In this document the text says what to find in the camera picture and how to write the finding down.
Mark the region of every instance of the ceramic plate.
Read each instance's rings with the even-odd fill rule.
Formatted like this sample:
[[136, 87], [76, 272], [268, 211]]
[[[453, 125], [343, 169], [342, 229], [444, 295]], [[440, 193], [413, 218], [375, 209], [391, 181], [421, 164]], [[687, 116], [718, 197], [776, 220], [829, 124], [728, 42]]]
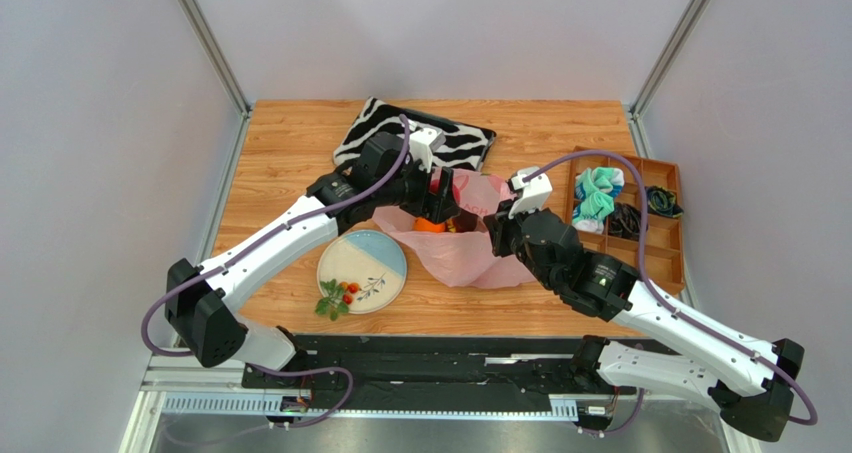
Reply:
[[349, 312], [372, 313], [390, 304], [402, 291], [408, 264], [402, 248], [388, 235], [373, 230], [347, 233], [330, 245], [317, 266], [317, 287], [325, 296], [320, 282], [358, 283]]

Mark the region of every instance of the black and white striped fabric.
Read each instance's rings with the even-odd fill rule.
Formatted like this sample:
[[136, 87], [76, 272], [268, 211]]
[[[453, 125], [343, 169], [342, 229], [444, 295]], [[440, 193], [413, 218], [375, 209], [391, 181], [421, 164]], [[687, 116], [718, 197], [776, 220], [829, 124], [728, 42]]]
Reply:
[[488, 150], [497, 138], [497, 133], [492, 130], [457, 123], [420, 111], [398, 108], [371, 97], [352, 123], [343, 142], [334, 150], [334, 164], [339, 166], [347, 160], [357, 158], [367, 138], [379, 131], [401, 136], [403, 129], [399, 115], [403, 113], [415, 123], [414, 131], [421, 125], [428, 125], [444, 132], [446, 142], [438, 148], [434, 157], [435, 164], [439, 167], [479, 171]]

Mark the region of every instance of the wooden compartment box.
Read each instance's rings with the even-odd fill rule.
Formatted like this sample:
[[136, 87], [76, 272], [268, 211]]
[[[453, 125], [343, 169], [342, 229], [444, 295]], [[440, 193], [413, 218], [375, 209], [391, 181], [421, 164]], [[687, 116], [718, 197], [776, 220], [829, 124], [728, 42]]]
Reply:
[[[591, 148], [576, 147], [574, 151]], [[680, 202], [680, 179], [677, 165], [662, 161], [625, 156], [639, 173], [645, 186], [662, 186], [674, 192]], [[618, 167], [624, 171], [624, 189], [615, 198], [616, 203], [627, 203], [639, 209], [639, 186], [630, 172], [615, 160], [600, 156], [589, 156], [571, 162], [569, 185], [575, 184], [575, 178], [586, 168], [598, 166]], [[580, 202], [572, 195], [568, 199], [568, 215]], [[587, 249], [612, 255], [633, 266], [639, 265], [639, 242], [609, 236], [609, 218], [603, 235], [580, 231], [580, 241]], [[656, 284], [673, 295], [680, 294], [684, 287], [683, 279], [683, 235], [679, 218], [665, 218], [648, 215], [648, 236], [645, 245], [645, 268]]]

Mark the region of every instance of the wood grain surface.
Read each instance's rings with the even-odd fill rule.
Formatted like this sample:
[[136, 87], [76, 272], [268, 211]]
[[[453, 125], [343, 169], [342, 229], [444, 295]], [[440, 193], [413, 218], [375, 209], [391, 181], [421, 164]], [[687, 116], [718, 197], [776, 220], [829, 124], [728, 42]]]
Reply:
[[[497, 132], [483, 171], [507, 178], [541, 166], [576, 145], [635, 154], [622, 106], [614, 101], [393, 100]], [[331, 152], [357, 116], [357, 101], [260, 101], [254, 110], [231, 187], [215, 254], [244, 240], [287, 210], [317, 177], [333, 169]], [[549, 173], [548, 205], [566, 217], [568, 166]], [[357, 228], [376, 229], [372, 222]], [[302, 256], [248, 301], [241, 313], [292, 332], [415, 335], [637, 336], [574, 313], [537, 283], [516, 288], [448, 288], [434, 280], [403, 246], [409, 273], [389, 306], [336, 322], [314, 314], [320, 298], [316, 267], [325, 246]]]

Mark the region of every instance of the white wall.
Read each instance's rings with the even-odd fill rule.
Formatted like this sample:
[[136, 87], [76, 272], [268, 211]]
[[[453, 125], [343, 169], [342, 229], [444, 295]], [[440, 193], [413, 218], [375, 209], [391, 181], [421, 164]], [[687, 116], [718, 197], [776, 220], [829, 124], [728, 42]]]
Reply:
[[846, 451], [852, 438], [849, 5], [712, 0], [645, 120], [652, 153], [681, 166], [704, 310], [805, 346], [820, 423], [788, 425], [766, 452]]
[[250, 101], [633, 101], [689, 0], [199, 0]]
[[0, 451], [116, 451], [237, 129], [176, 0], [0, 0]]

